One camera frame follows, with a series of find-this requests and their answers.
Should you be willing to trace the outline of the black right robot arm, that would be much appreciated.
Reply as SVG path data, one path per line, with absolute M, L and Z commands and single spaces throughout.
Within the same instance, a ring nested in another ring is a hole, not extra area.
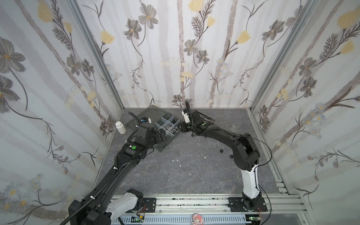
M 258 182 L 257 169 L 260 167 L 260 151 L 255 138 L 250 134 L 236 134 L 217 126 L 214 120 L 205 114 L 192 110 L 185 101 L 182 111 L 185 119 L 181 123 L 181 132 L 191 132 L 192 136 L 214 139 L 232 150 L 234 163 L 241 170 L 243 191 L 240 200 L 230 200 L 229 207 L 234 212 L 267 212 L 268 208 L 262 196 Z

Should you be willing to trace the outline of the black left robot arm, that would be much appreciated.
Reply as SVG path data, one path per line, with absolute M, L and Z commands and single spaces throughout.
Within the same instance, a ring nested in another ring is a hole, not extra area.
M 115 155 L 112 168 L 99 184 L 81 201 L 74 200 L 68 208 L 69 216 L 61 224 L 71 225 L 109 225 L 115 217 L 141 206 L 140 192 L 126 193 L 123 202 L 117 208 L 109 204 L 116 189 L 126 176 L 148 155 L 148 150 L 166 141 L 166 132 L 149 123 L 149 118 L 139 119 L 129 112 L 136 120 L 136 128 L 127 138 L 121 150 Z

